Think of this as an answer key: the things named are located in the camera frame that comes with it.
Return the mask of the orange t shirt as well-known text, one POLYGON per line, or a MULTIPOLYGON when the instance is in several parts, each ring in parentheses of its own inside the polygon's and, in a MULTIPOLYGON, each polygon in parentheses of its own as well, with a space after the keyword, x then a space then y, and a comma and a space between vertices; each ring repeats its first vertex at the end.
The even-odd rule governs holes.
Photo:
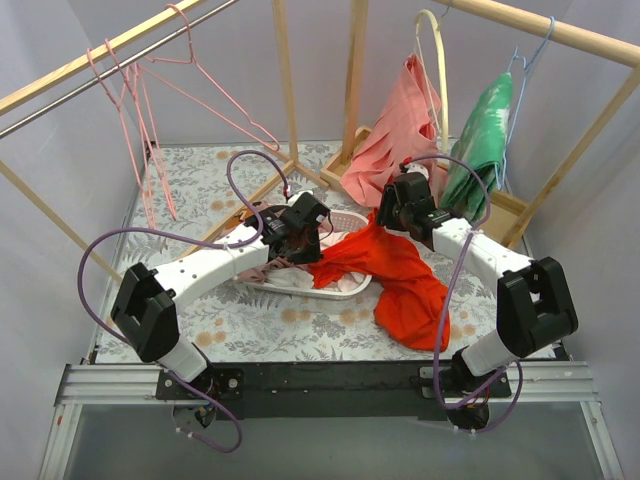
POLYGON ((370 275, 382 286, 374 310, 375 321, 403 346, 422 351, 450 340, 450 320, 437 334, 448 287, 424 263, 416 246, 376 224, 377 210, 368 224, 324 250, 322 259, 310 266, 315 287, 325 287, 348 272, 370 275))

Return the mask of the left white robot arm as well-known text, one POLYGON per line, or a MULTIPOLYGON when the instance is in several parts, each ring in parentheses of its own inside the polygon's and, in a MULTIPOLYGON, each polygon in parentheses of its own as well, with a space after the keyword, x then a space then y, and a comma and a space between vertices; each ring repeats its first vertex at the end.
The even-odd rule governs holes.
POLYGON ((143 362, 172 371, 188 398, 203 399, 213 386, 209 362, 180 333, 178 314, 218 285, 271 260, 317 262, 318 228, 329 216, 324 203, 302 192, 250 216, 213 248, 153 269, 137 263, 125 272, 111 319, 143 362))

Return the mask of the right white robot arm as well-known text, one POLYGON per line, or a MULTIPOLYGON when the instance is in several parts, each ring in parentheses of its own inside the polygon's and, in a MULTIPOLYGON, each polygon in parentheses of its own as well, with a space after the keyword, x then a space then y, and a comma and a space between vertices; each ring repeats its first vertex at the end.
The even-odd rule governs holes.
POLYGON ((488 287, 497 301, 496 327, 457 351, 440 375, 447 388, 475 397, 499 368, 571 335, 578 318, 562 266, 551 257, 517 253, 435 206, 427 177, 404 173, 383 190, 376 222, 431 244, 488 287))

